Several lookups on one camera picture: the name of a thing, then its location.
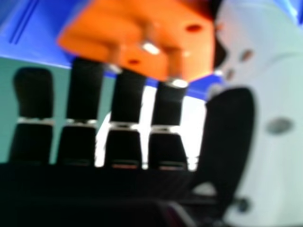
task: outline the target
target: teal surface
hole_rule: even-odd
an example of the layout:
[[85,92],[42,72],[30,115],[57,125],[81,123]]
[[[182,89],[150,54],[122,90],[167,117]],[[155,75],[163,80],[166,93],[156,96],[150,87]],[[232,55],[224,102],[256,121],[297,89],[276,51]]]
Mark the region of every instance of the teal surface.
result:
[[[65,123],[65,110],[69,88],[69,70],[42,66],[25,61],[15,61],[0,58],[0,163],[6,162],[10,143],[18,118],[18,104],[13,89],[12,79],[20,67],[44,67],[53,73],[54,81],[54,136],[52,145],[51,163],[56,159],[57,147],[61,128]],[[101,105],[99,106],[99,124],[104,120],[110,110],[115,79],[104,78]]]

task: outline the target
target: orange object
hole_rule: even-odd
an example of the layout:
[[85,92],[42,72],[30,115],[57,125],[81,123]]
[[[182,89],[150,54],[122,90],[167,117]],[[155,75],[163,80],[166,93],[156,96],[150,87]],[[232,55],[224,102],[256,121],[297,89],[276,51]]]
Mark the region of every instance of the orange object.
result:
[[78,56],[160,81],[190,82],[213,71],[207,0],[92,0],[58,43]]

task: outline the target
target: orange plastic part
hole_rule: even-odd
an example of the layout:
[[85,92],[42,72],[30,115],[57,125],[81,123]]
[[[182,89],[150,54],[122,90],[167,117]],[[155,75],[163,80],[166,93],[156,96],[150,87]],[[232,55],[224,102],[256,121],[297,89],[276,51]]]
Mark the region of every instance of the orange plastic part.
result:
[[[58,43],[78,56],[160,81],[190,82],[213,71],[214,26],[207,0],[92,0]],[[160,52],[151,54],[143,44]]]

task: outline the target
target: blue surface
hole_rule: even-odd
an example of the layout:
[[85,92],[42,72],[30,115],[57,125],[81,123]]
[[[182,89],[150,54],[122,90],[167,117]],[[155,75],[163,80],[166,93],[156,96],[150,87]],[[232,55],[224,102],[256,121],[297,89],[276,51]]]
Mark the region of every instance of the blue surface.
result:
[[[294,21],[303,20],[301,0],[273,0]],[[0,56],[23,61],[70,68],[73,56],[57,46],[61,29],[89,0],[0,0]],[[216,76],[193,82],[188,95],[205,99]],[[155,80],[148,80],[155,86]]]

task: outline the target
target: white robotic arm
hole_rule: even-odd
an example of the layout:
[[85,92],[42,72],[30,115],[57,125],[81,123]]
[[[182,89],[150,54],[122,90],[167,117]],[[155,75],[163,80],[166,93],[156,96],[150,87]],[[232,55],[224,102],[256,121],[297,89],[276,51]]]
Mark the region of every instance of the white robotic arm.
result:
[[235,227],[303,225],[303,31],[272,0],[224,0],[216,24],[227,50],[226,89],[248,88],[253,137],[224,221]]

